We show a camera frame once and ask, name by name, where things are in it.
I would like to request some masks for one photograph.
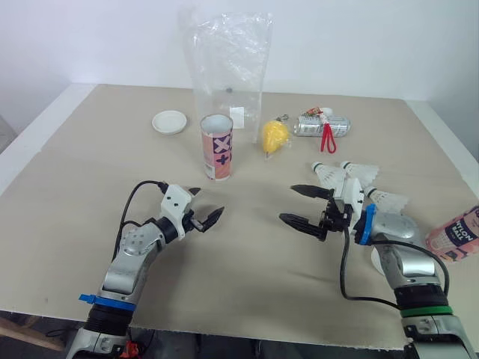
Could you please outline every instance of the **blue ring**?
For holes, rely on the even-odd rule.
[[[362,233],[361,240],[359,241],[360,245],[368,245],[369,236],[373,227],[373,218],[376,214],[376,205],[374,203],[366,207],[366,225],[364,226],[364,231]]]
[[[129,310],[130,312],[134,312],[136,309],[136,305],[133,303],[126,303],[125,301],[116,301],[110,298],[99,297],[95,294],[81,294],[79,300],[86,301],[89,304],[100,304],[107,307]]]

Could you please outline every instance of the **silver can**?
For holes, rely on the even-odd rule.
[[[343,137],[351,128],[351,121],[347,117],[332,114],[328,116],[334,137]],[[300,137],[320,137],[323,135],[323,123],[318,116],[298,116],[293,127],[293,133]]]

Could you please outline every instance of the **table edge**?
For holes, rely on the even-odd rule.
[[[96,86],[69,85],[0,153],[0,195]]]
[[[479,198],[479,162],[466,149],[442,118],[425,101],[408,100],[406,104],[451,160],[471,191]]]

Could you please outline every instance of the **pink can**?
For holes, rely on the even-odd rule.
[[[426,244],[434,254],[453,262],[479,252],[479,206],[431,231]]]
[[[231,174],[233,121],[223,114],[210,114],[200,122],[203,138],[204,171],[216,181]]]

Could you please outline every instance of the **green ring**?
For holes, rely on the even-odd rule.
[[[401,310],[401,316],[407,318],[409,316],[434,316],[436,314],[452,314],[452,308],[448,305],[438,307],[420,307]]]

